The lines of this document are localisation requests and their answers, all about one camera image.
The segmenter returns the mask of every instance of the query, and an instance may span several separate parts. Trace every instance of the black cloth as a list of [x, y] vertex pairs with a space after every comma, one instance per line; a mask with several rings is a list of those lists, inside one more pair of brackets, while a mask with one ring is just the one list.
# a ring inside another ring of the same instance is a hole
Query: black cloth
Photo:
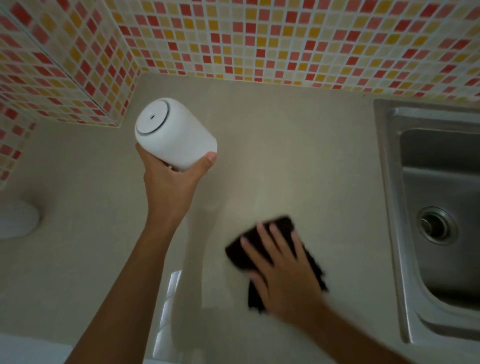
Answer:
[[[290, 217], [282, 216], [275, 220], [266, 221], [264, 223], [264, 226], [268, 234], [272, 237], [272, 234], [270, 233], [270, 230], [268, 228], [268, 226], [271, 223], [276, 224], [276, 226], [282, 233], [283, 237], [287, 241], [287, 244], [290, 247], [293, 255], [296, 257], [295, 248], [293, 245], [292, 237], [290, 235], [294, 229], [293, 222], [290, 219]], [[225, 248], [225, 253], [227, 253], [228, 258], [230, 259], [230, 261], [233, 263], [234, 266], [236, 266], [240, 270], [256, 270], [258, 272], [257, 267], [247, 256], [247, 254], [245, 253], [245, 251], [243, 250], [240, 244], [240, 238], [242, 236], [247, 238], [248, 241], [255, 247], [255, 249], [257, 249], [257, 251], [261, 255], [263, 255], [265, 259], [267, 259], [271, 264], [273, 263], [272, 259], [270, 258], [270, 255], [267, 253], [266, 249], [262, 244], [262, 241], [260, 240], [260, 236], [258, 235], [256, 226], [254, 226], [253, 228], [244, 232], [242, 235], [236, 238], [233, 243], [231, 243], [229, 246]], [[323, 291], [328, 291], [328, 288], [325, 285], [325, 282], [322, 280], [322, 276], [324, 275], [324, 273], [322, 272], [318, 264], [315, 262], [313, 257], [310, 255], [308, 250], [305, 249], [305, 246], [303, 246], [303, 249], [305, 250], [305, 254], [307, 256], [308, 262], [310, 263], [310, 266], [313, 269], [313, 272], [318, 280], [318, 284], [320, 285], [320, 288]], [[257, 308], [259, 313], [265, 311], [265, 306], [262, 302], [262, 299], [260, 298], [260, 295], [258, 294], [257, 289], [255, 288], [255, 286], [253, 285], [253, 282], [251, 281], [248, 287], [248, 307]]]

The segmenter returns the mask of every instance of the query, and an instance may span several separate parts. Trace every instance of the beige countertop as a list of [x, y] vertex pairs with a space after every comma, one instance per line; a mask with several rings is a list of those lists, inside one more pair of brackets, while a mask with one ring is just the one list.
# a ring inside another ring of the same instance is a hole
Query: beige countertop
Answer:
[[475, 361], [400, 340], [371, 96], [157, 74], [142, 76], [119, 130], [36, 132], [5, 193], [45, 215], [31, 236], [0, 244], [0, 332], [73, 345], [86, 328], [144, 222], [133, 125], [158, 97], [204, 123], [218, 159], [168, 252], [146, 358], [329, 362], [297, 330], [248, 310], [248, 280], [224, 253], [255, 222], [289, 214], [339, 313], [415, 362]]

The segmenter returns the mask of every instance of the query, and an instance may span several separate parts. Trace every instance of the drain strainer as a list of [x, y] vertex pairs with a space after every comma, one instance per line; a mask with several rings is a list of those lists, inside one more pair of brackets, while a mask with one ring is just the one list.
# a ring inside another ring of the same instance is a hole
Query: drain strainer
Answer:
[[438, 207], [430, 206], [420, 210], [417, 225], [421, 234], [435, 244], [449, 245], [458, 237], [455, 220]]

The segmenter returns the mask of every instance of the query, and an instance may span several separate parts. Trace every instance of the white object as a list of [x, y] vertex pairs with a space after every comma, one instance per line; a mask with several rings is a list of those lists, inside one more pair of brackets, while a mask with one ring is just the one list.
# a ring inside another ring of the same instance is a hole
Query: white object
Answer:
[[147, 105], [135, 124], [138, 143], [178, 170], [187, 170], [207, 152], [216, 152], [216, 139], [181, 103], [159, 98]]
[[15, 200], [0, 205], [0, 239], [27, 235], [38, 224], [40, 212], [27, 202]]

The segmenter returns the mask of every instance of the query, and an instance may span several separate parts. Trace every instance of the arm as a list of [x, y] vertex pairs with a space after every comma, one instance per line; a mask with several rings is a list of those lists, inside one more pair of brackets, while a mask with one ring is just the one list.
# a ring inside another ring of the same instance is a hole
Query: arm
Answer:
[[179, 173], [138, 144], [136, 148], [145, 165], [145, 228], [66, 364], [143, 361], [168, 246], [190, 208], [200, 178], [216, 158], [216, 153], [207, 153], [188, 171]]
[[257, 226], [273, 265], [245, 238], [241, 240], [243, 249], [266, 279], [265, 282], [257, 272], [248, 273], [269, 313], [303, 330], [339, 364], [409, 363], [342, 319], [323, 302], [322, 291], [296, 232], [292, 233], [292, 240], [297, 258], [276, 226], [272, 224], [269, 229], [276, 245], [263, 224]]

